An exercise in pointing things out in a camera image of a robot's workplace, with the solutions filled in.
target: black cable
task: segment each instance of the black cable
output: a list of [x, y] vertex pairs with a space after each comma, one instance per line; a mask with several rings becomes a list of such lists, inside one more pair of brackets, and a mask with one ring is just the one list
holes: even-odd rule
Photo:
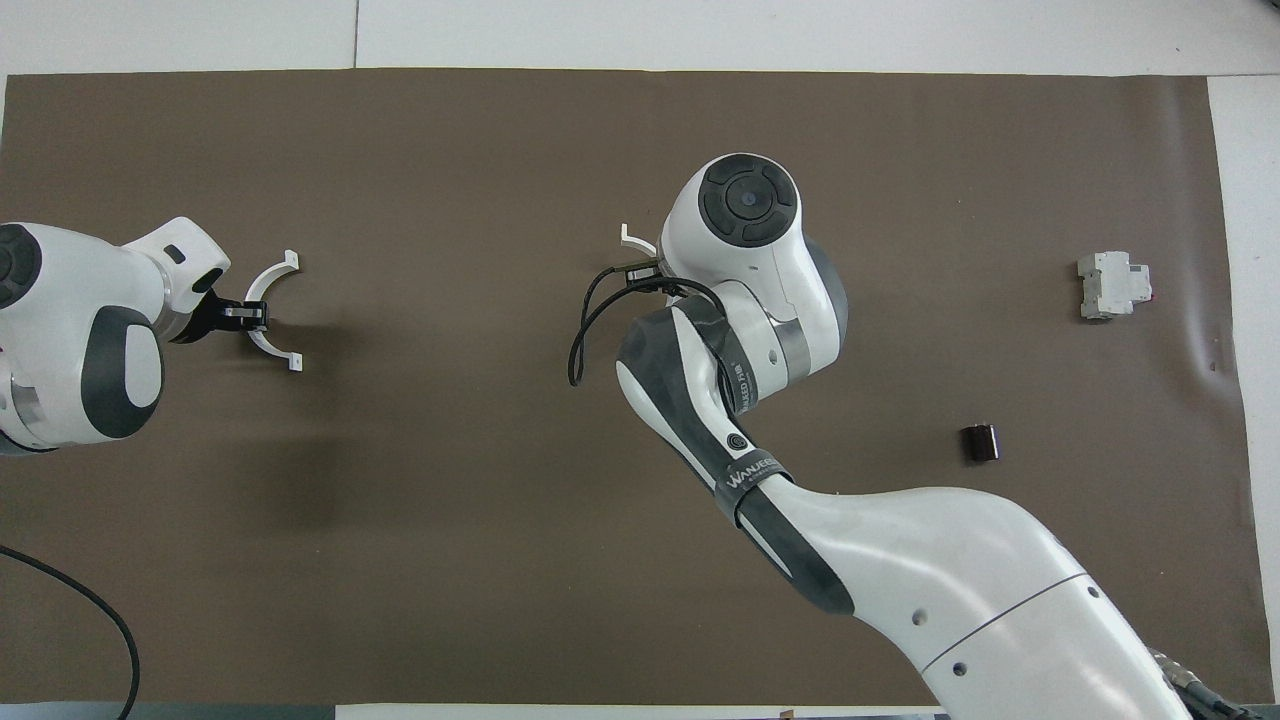
[[[577, 327], [579, 328], [581, 328], [582, 325], [586, 324], [586, 313], [591, 307], [591, 296], [595, 295], [595, 288], [599, 287], [602, 282], [604, 282], [604, 278], [607, 278], [607, 277], [609, 277], [609, 275], [612, 275], [614, 273], [621, 273], [621, 272], [622, 272], [622, 268], [608, 266], [608, 268], [600, 270], [600, 274], [595, 275], [595, 279], [593, 279], [591, 284], [588, 286], [588, 288], [586, 288], [586, 295], [582, 296], [582, 314], [577, 319]], [[570, 369], [570, 380], [568, 380], [568, 384], [576, 387], [577, 383], [582, 382], [582, 370], [584, 370], [585, 366], [586, 366], [586, 338], [584, 337], [582, 342], [577, 346], [577, 355], [575, 355], [570, 360], [570, 368], [571, 369]], [[577, 372], [576, 378], [573, 375], [575, 369]]]
[[582, 301], [584, 314], [577, 328], [577, 334], [573, 337], [573, 345], [571, 345], [568, 348], [568, 373], [567, 373], [568, 384], [573, 387], [577, 387], [579, 383], [582, 382], [582, 373], [586, 369], [586, 357], [584, 350], [586, 346], [586, 331], [590, 329], [591, 323], [594, 323], [595, 319], [599, 318], [600, 314], [604, 313], [604, 310], [609, 305], [613, 305], [614, 302], [617, 302], [618, 300], [632, 292], [650, 292], [654, 290], [671, 290], [671, 288], [687, 287], [690, 290], [695, 290], [705, 295], [707, 299], [710, 300], [712, 305], [714, 305], [716, 309], [719, 310], [722, 315], [727, 315], [727, 313], [724, 311], [724, 304], [721, 302], [721, 299], [716, 296], [716, 292], [713, 292], [712, 288], [696, 281], [690, 281], [685, 278], [667, 278], [667, 277], [644, 278], [640, 281], [628, 282], [627, 287], [605, 297], [599, 305], [595, 306], [595, 310], [593, 310], [591, 314], [588, 315], [586, 306], [590, 300], [590, 293], [595, 290], [595, 286], [598, 286], [600, 281], [603, 281], [605, 277], [611, 274], [609, 270], [602, 272], [599, 275], [596, 275], [595, 281], [591, 282], [590, 290], [588, 290], [586, 299], [584, 299]]
[[129, 648], [129, 667], [132, 674], [129, 680], [129, 698], [124, 701], [124, 707], [120, 710], [120, 715], [116, 719], [116, 720], [125, 720], [125, 717], [129, 716], [129, 712], [133, 711], [133, 701], [138, 698], [138, 683], [142, 679], [142, 673], [141, 673], [141, 666], [138, 665], [138, 646], [133, 642], [133, 633], [129, 632], [129, 626], [124, 623], [124, 618], [120, 618], [120, 614], [116, 612], [114, 607], [108, 605], [105, 600], [99, 597], [96, 592], [88, 589], [79, 580], [72, 578], [67, 573], [63, 573], [56, 568], [45, 565], [40, 560], [36, 560], [29, 555], [23, 555], [22, 552], [18, 552], [17, 550], [13, 550], [12, 547], [5, 547], [3, 544], [0, 544], [0, 555], [8, 555], [9, 557], [13, 557], [18, 562], [27, 564], [35, 568], [36, 570], [40, 570], [41, 573], [63, 583], [64, 585], [72, 588], [73, 591], [81, 593], [82, 596], [87, 597], [90, 602], [96, 605], [99, 610], [105, 612], [106, 616], [110, 618], [113, 623], [115, 623], [116, 629], [120, 630], [120, 635], [124, 638], [124, 644], [128, 646]]

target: white circuit breaker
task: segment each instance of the white circuit breaker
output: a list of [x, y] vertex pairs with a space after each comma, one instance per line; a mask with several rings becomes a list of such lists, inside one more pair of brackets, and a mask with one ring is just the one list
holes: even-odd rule
[[1134, 305], [1152, 299], [1151, 269], [1130, 265], [1128, 252], [1092, 252], [1080, 258], [1075, 269], [1084, 278], [1082, 318], [1110, 320], [1116, 315], [1132, 315]]

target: gray band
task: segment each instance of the gray band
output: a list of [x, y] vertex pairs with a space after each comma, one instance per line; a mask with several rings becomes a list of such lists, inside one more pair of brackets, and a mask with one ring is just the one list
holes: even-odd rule
[[755, 448], [748, 452], [730, 462], [724, 471], [716, 477], [716, 506], [728, 516], [733, 527], [741, 528], [737, 521], [737, 506], [742, 503], [742, 497], [760, 484], [760, 480], [776, 474], [791, 479], [786, 468], [768, 451]]

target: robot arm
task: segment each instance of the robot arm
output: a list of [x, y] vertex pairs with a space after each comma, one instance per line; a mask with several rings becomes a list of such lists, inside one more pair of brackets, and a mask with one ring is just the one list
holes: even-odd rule
[[685, 186], [660, 266], [713, 286], [724, 313], [695, 296], [632, 324], [617, 374], [635, 411], [801, 594], [888, 637], [956, 720], [1189, 717], [1097, 583], [1018, 505], [956, 488], [805, 491], [737, 424], [844, 340], [844, 290], [800, 210], [790, 176], [759, 156], [721, 158]]
[[159, 343], [229, 266], [187, 218], [123, 247], [0, 225], [0, 455], [137, 432], [164, 384]]

